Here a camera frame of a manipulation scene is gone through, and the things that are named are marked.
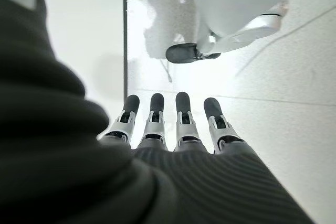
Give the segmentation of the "dark left robot hand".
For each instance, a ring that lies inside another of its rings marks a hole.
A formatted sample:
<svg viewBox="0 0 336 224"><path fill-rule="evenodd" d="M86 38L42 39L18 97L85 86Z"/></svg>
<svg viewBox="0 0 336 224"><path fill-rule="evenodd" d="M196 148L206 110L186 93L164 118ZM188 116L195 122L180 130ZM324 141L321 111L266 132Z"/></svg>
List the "dark left robot hand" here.
<svg viewBox="0 0 336 224"><path fill-rule="evenodd" d="M257 154L136 150L59 62L45 0L1 0L1 223L311 223Z"/></svg>

